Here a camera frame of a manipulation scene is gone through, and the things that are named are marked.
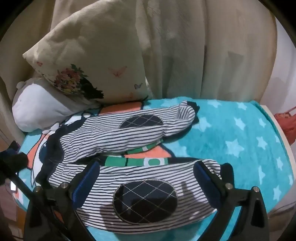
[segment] white pillow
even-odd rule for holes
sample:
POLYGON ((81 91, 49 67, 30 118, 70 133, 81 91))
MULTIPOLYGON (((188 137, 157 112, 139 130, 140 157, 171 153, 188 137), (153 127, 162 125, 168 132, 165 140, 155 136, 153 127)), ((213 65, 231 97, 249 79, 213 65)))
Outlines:
POLYGON ((12 113, 16 125, 25 132, 49 130, 67 116, 98 107, 95 101, 64 95, 44 78, 31 78, 23 87, 18 83, 17 88, 12 113))
POLYGON ((135 27, 136 0, 100 0, 61 21, 23 54, 65 94, 103 103, 149 92, 135 27))

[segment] flower print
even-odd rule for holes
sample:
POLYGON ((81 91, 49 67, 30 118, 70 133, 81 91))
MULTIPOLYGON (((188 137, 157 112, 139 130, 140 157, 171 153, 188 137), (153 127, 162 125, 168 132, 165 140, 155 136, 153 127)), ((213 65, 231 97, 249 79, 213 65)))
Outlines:
POLYGON ((74 64, 64 70, 57 71, 55 80, 50 80, 53 85, 66 94, 79 94, 88 99, 103 99, 102 91, 97 90, 86 79, 82 69, 77 68, 74 64))

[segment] red cloth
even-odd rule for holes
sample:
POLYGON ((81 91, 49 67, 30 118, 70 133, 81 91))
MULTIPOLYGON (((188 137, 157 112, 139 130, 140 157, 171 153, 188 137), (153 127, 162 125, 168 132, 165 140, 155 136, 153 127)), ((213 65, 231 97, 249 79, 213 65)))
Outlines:
POLYGON ((274 115, 290 145, 292 145, 296 139, 296 114, 290 114, 294 109, 296 109, 296 106, 285 113, 277 113, 274 115))

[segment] beige curtain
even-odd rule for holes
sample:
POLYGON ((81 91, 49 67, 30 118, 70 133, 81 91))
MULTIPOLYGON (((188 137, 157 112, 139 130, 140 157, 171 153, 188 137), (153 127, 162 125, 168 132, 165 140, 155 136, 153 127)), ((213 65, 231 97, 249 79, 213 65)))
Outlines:
MULTIPOLYGON (((95 0, 34 0, 0 42, 0 124, 22 142, 11 102, 33 74, 22 54, 95 0)), ((276 25, 258 0, 137 0, 136 28, 155 98, 260 100, 276 56, 276 25)))
POLYGON ((33 74, 22 54, 38 42, 51 24, 54 0, 34 0, 12 23, 0 42, 0 130, 9 142, 21 144, 24 133, 12 115, 16 84, 33 74))
POLYGON ((207 51, 200 97, 263 96, 276 57, 275 18, 258 0, 205 0, 207 51))

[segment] white wall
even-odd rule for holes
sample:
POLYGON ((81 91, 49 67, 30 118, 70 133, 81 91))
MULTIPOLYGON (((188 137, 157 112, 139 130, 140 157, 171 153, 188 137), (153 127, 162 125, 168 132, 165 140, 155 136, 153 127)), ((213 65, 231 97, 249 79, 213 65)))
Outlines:
MULTIPOLYGON (((273 114, 285 112, 296 106, 296 48, 277 19, 276 26, 278 32, 276 60, 260 102, 273 114)), ((291 149, 296 157, 296 142, 291 149)))

